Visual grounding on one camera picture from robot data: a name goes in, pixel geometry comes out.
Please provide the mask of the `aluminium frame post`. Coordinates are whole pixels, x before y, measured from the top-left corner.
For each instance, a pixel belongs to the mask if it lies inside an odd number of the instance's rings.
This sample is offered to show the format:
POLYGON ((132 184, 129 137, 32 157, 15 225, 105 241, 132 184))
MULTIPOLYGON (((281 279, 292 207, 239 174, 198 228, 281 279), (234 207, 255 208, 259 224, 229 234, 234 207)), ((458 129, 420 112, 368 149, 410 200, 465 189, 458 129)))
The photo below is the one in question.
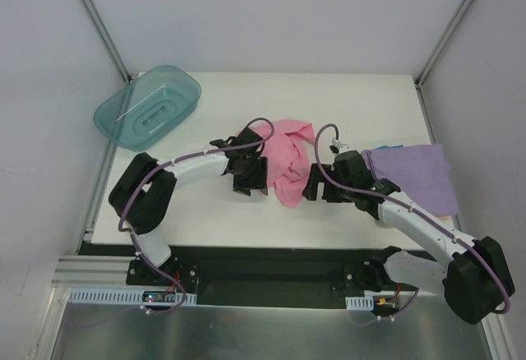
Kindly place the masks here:
POLYGON ((104 20, 99 14, 98 8, 93 0, 79 0, 83 6, 86 15, 88 16, 91 25, 94 27, 96 34, 99 37, 104 50, 108 54, 110 61, 116 69, 119 77, 125 82, 129 83, 132 79, 132 75, 127 70, 127 67, 122 60, 120 53, 118 52, 117 46, 114 43, 104 20))
POLYGON ((445 51, 448 43, 453 38, 454 33, 460 27, 464 18, 468 15, 468 11, 476 0, 461 0, 459 5, 456 7, 452 17, 450 18, 447 26, 441 33, 434 49, 431 51, 430 56, 425 62, 423 69, 419 72, 419 75, 415 78, 415 87, 420 90, 427 78, 431 75, 432 70, 439 61, 439 58, 445 51))

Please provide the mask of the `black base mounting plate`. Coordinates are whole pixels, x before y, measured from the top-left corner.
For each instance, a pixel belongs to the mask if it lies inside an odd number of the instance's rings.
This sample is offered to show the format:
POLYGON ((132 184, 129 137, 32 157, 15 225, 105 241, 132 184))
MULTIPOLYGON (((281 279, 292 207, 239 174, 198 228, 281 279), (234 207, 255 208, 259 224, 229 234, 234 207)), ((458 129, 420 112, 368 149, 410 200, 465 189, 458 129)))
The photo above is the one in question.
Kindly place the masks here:
POLYGON ((444 270, 424 251, 172 247, 153 271, 131 245, 81 245, 82 256, 128 256, 126 284, 196 296, 200 305, 343 309, 390 291, 443 294, 444 270))

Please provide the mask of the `teal folded t shirt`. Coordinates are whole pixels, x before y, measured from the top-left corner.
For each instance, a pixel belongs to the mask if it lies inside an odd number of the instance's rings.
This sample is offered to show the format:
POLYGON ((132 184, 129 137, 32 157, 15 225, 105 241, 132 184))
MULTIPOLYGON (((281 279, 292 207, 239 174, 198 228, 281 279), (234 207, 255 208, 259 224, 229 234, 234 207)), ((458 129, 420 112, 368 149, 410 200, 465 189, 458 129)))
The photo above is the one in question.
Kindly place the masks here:
POLYGON ((381 145, 375 148, 375 150, 388 150, 388 149, 397 149, 403 148, 404 145, 381 145))

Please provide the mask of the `right aluminium frame post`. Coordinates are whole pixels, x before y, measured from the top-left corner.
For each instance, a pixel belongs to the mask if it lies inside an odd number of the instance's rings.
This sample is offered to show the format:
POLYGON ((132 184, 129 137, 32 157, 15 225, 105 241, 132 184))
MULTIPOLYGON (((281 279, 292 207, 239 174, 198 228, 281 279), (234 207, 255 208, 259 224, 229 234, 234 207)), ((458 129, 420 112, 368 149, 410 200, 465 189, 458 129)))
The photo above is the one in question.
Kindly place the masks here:
POLYGON ((445 51, 448 43, 453 38, 454 33, 460 27, 464 18, 468 15, 468 11, 476 0, 461 0, 459 5, 456 7, 452 17, 450 18, 447 26, 441 33, 434 49, 431 51, 430 56, 425 62, 423 69, 419 72, 419 75, 415 78, 415 87, 420 90, 427 78, 431 75, 432 70, 439 61, 439 58, 445 51))

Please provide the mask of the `purple folded t shirt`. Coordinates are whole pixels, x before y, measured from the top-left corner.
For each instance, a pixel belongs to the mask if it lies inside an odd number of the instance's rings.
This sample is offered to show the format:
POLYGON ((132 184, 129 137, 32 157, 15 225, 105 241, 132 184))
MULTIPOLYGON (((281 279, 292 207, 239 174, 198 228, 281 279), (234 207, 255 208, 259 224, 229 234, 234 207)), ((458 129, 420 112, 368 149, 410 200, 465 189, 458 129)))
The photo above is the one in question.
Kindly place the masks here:
POLYGON ((459 205, 449 180, 450 166, 441 145, 411 145, 363 150, 377 179, 386 178, 431 214, 457 214, 459 205))

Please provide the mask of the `pink t shirt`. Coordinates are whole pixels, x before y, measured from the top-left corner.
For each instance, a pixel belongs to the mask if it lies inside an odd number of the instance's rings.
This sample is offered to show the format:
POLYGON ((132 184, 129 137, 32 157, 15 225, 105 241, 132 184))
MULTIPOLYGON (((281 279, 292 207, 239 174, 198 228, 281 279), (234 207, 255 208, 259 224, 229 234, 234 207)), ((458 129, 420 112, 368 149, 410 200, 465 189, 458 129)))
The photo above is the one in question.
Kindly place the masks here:
POLYGON ((262 153, 268 160, 267 187, 283 206, 293 209, 302 200, 311 170, 306 144, 314 145, 316 136, 309 122, 284 119, 273 125, 274 135, 262 153))

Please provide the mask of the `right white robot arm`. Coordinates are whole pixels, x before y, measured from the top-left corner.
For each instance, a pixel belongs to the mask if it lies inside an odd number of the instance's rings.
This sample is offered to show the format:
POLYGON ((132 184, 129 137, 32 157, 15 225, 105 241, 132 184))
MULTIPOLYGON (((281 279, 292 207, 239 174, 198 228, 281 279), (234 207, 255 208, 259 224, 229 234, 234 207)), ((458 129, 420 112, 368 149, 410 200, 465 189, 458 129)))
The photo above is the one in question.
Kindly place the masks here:
POLYGON ((381 250, 354 275, 364 289, 379 292, 407 284, 443 298, 472 325, 510 310, 515 287, 498 241, 443 224, 390 180, 375 179, 356 150, 337 154, 332 164, 313 163, 302 195, 309 201, 351 203, 429 254, 422 258, 395 246, 381 250))

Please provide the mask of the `front aluminium frame rail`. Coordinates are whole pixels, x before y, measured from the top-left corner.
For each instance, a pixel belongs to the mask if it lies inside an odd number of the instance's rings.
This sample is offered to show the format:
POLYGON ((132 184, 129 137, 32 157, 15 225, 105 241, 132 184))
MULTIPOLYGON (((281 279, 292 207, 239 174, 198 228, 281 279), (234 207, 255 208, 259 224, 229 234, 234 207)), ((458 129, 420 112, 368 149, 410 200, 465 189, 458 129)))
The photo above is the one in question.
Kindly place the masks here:
POLYGON ((61 256, 53 287, 113 288, 126 285, 129 256, 61 256))

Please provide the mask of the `left aluminium frame post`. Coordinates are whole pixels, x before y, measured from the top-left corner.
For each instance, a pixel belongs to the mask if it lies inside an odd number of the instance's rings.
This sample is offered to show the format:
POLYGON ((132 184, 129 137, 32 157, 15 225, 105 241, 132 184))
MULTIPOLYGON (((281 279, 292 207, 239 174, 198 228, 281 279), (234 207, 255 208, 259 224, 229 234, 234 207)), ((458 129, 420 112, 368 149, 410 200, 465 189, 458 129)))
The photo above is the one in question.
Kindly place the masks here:
POLYGON ((118 52, 117 46, 114 43, 104 20, 99 14, 98 8, 93 0, 79 0, 83 6, 86 15, 88 16, 91 25, 94 27, 96 34, 99 37, 104 50, 108 54, 110 61, 116 69, 119 77, 125 82, 129 83, 132 79, 132 75, 127 70, 127 67, 122 60, 120 53, 118 52))

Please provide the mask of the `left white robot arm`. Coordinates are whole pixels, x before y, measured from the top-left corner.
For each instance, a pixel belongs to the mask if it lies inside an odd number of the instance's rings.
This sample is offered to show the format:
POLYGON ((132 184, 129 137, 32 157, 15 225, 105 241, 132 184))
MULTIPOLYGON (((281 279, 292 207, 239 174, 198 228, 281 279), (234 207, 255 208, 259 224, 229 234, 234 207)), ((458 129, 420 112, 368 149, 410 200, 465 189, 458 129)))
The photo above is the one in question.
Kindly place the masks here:
POLYGON ((173 283, 174 261, 162 225, 176 190, 194 182, 233 176, 233 191, 250 196, 268 194, 265 139, 250 127, 226 140, 217 139, 202 151, 160 162, 146 152, 136 155, 108 196, 117 216, 118 230, 128 233, 145 275, 154 284, 173 283))

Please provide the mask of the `teal plastic tub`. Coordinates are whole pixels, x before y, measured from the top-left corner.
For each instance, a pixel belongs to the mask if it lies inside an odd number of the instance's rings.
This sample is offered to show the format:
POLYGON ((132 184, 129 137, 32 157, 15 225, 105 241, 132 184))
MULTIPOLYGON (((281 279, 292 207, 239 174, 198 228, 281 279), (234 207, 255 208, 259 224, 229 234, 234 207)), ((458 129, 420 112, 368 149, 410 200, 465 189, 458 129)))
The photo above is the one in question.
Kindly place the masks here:
POLYGON ((154 67, 103 102, 94 124, 115 145, 142 152, 193 113, 200 97, 192 76, 174 66, 154 67))

